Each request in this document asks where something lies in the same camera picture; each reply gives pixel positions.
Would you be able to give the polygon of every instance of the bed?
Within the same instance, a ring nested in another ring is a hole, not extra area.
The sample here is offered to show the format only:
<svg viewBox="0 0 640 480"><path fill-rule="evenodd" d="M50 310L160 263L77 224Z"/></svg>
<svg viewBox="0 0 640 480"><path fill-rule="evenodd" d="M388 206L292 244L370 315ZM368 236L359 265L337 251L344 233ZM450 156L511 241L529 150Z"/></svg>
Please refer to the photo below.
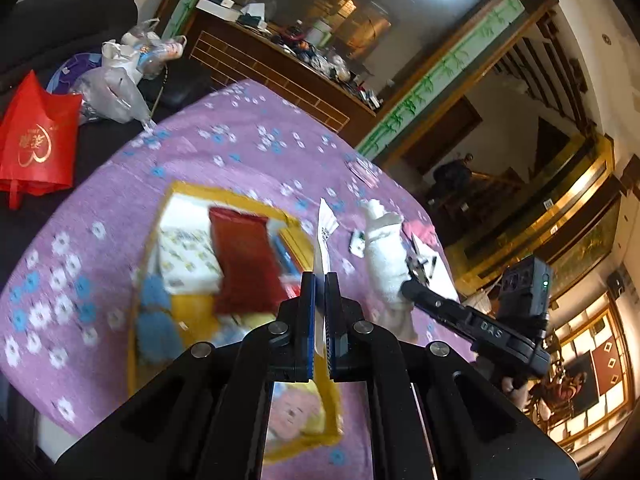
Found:
<svg viewBox="0 0 640 480"><path fill-rule="evenodd" d="M364 261L348 251L364 228L360 201L430 226L422 207L370 165L370 189L347 162L358 154L264 86L244 81L206 96L116 152L55 212L0 296L2 373L36 409L81 436L127 399L127 327L132 284L166 187L185 180L246 194L315 229L320 198L340 227L329 239L332 270L367 315L376 303ZM433 233L430 244L444 252ZM418 344L445 340L470 360L469 344L414 311ZM337 446L265 466L262 478L372 478L363 389L342 384L344 436Z"/></svg>

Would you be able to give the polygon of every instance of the yellow box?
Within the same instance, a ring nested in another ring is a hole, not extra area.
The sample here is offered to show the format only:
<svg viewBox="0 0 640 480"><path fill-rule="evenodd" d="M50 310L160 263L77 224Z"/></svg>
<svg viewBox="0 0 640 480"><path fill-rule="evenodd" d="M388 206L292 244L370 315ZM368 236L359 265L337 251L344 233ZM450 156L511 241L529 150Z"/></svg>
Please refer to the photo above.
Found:
<svg viewBox="0 0 640 480"><path fill-rule="evenodd" d="M148 273L158 241L158 226L168 203L176 194L185 195L197 200L219 203L283 222L284 225L280 230L280 235L286 242L291 256L303 266L303 269L312 269L313 247L305 232L300 227L300 221L297 218L290 216L281 209L267 206L257 200L238 195L226 189L196 186L186 182L174 182L169 186L162 200L154 220L154 226L146 239L145 254L140 265L141 276L146 276ZM138 367L135 322L140 309L139 288L134 290L132 301L132 316L129 325L129 354L127 359L127 383L130 396L144 386L155 373L160 371L157 369L146 370L142 369L143 367ZM210 307L214 301L215 299L212 297L206 298L199 295L172 297L172 315L174 317L179 316L180 319L197 320L197 322L192 323L193 326L198 327L197 329L187 330L180 334L186 347L200 340L204 333L213 332L218 321L213 314L208 316L207 313L212 312ZM266 452L264 455L264 463L286 460L304 450L314 447L332 446L341 439L342 417L340 415L338 389L336 384L329 379L325 357L318 355L316 352L314 352L314 382L318 388L318 393L326 414L324 431L319 434L303 434L297 439L282 444L275 450Z"/></svg>

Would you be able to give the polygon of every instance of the red tote bag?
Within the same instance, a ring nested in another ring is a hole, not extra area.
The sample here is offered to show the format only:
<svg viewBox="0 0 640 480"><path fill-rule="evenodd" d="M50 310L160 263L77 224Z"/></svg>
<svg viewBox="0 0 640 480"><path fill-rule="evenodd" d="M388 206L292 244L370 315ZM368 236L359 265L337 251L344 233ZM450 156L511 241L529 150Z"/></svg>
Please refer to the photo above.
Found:
<svg viewBox="0 0 640 480"><path fill-rule="evenodd" d="M33 71L25 77L0 124L0 191L9 207L21 195L44 195L73 186L82 96L52 95Z"/></svg>

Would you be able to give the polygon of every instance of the metal screw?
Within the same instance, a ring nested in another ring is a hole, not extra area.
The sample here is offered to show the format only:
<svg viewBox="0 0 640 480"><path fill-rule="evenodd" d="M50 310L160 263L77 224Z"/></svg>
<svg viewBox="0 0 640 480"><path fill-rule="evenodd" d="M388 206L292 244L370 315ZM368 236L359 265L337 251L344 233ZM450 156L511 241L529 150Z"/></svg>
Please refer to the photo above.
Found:
<svg viewBox="0 0 640 480"><path fill-rule="evenodd" d="M370 334L373 332L373 324L365 319L361 319L353 324L353 329L359 334Z"/></svg>
<svg viewBox="0 0 640 480"><path fill-rule="evenodd" d="M269 323L269 332L273 335L281 335L289 330L289 326L284 321L272 321Z"/></svg>
<svg viewBox="0 0 640 480"><path fill-rule="evenodd" d="M449 355L449 345L442 341L436 341L429 346L431 353L437 357L446 357Z"/></svg>
<svg viewBox="0 0 640 480"><path fill-rule="evenodd" d="M202 359L211 353L211 345L209 343L196 343L191 347L191 355L197 359Z"/></svg>

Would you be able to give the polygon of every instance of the red bag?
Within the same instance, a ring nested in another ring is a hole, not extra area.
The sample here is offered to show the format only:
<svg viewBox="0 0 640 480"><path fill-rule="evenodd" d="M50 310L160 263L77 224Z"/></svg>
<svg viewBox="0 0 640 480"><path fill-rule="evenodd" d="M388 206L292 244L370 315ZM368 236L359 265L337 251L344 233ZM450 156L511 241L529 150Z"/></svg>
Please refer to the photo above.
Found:
<svg viewBox="0 0 640 480"><path fill-rule="evenodd" d="M9 208L20 195L44 195L73 185L81 95L52 95L33 70L11 100L0 124L0 191Z"/></svg>
<svg viewBox="0 0 640 480"><path fill-rule="evenodd" d="M277 313L287 293L269 245L265 216L211 207L211 237L222 268L216 314Z"/></svg>

